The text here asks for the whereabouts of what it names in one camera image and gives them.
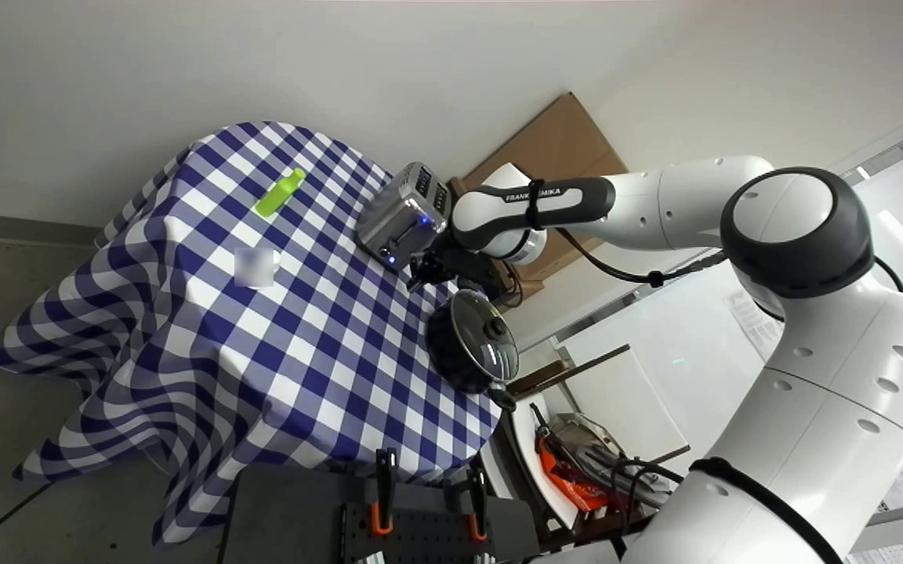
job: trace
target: table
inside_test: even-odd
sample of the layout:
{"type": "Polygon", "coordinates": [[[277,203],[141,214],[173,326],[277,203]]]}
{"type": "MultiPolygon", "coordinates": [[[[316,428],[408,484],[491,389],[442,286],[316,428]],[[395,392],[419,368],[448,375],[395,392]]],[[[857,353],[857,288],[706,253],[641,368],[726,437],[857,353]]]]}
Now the table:
{"type": "Polygon", "coordinates": [[[81,383],[72,420],[21,460],[63,480],[135,452],[168,472],[161,541],[222,524],[254,463],[321,466],[395,448],[435,480],[469,460],[498,408],[432,373],[428,316],[451,286],[408,288],[353,244],[353,218],[388,172],[353,146],[286,123],[246,123],[168,159],[105,229],[97,253],[0,336],[0,366],[81,383]],[[250,207],[281,176],[286,209],[250,207]],[[261,250],[281,270],[248,288],[261,250]]]}
{"type": "MultiPolygon", "coordinates": [[[[370,484],[353,475],[257,463],[238,480],[222,559],[339,559],[339,505],[364,500],[366,495],[370,484]]],[[[397,483],[393,508],[448,511],[448,500],[442,487],[397,483]]],[[[527,500],[486,499],[486,520],[498,559],[539,554],[527,500]]]]}

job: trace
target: pot lid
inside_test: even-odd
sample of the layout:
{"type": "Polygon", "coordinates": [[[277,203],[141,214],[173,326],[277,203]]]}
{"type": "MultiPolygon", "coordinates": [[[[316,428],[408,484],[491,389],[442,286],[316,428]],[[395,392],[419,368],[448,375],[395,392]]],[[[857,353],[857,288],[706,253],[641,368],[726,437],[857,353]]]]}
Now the pot lid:
{"type": "Polygon", "coordinates": [[[451,326],[469,359],[491,375],[509,383],[518,375],[520,358],[505,316],[479,290],[457,290],[451,297],[451,326]]]}

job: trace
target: floor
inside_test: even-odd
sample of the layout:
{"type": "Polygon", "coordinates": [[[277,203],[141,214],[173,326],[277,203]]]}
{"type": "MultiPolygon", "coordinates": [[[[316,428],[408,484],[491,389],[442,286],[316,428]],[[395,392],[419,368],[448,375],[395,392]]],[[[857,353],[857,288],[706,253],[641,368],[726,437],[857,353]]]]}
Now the floor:
{"type": "MultiPolygon", "coordinates": [[[[45,234],[39,244],[0,237],[0,330],[90,253],[87,241],[63,237],[70,234],[45,234]]],[[[207,530],[173,548],[151,545],[167,480],[144,460],[48,487],[11,475],[33,448],[60,428],[74,405],[72,383],[0,373],[0,564],[219,559],[222,530],[207,530]]]]}

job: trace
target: checkered tablecloth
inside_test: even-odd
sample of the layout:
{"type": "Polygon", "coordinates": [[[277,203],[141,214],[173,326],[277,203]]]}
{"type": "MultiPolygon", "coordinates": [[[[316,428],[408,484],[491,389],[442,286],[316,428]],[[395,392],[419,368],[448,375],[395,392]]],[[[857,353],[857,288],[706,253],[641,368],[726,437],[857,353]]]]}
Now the checkered tablecloth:
{"type": "Polygon", "coordinates": [[[474,456],[498,420],[432,373],[428,316],[451,288],[408,288],[353,244],[388,176],[348,143],[286,123],[222,129],[179,152],[105,229],[97,253],[0,336],[0,366],[60,373],[86,401],[20,475],[60,480],[131,452],[168,472],[158,538],[219,524],[254,460],[316,466],[395,448],[408,475],[474,456]],[[277,218],[250,207],[307,182],[277,218]],[[248,288],[261,250],[281,270],[248,288]]]}

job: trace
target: white wall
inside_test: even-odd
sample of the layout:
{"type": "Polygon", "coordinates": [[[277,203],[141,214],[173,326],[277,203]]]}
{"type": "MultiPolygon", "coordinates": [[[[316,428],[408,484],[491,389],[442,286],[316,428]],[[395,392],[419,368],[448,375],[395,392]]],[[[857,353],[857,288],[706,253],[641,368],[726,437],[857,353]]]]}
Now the white wall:
{"type": "Polygon", "coordinates": [[[704,6],[0,0],[0,214],[102,225],[238,118],[455,176],[555,93],[635,74],[704,6]]]}
{"type": "MultiPolygon", "coordinates": [[[[903,140],[903,0],[706,6],[648,65],[578,93],[636,170],[712,152],[847,170],[903,140]]],[[[675,262],[616,247],[599,255],[675,262]]],[[[628,288],[573,262],[509,320],[533,344],[628,288]]]]}

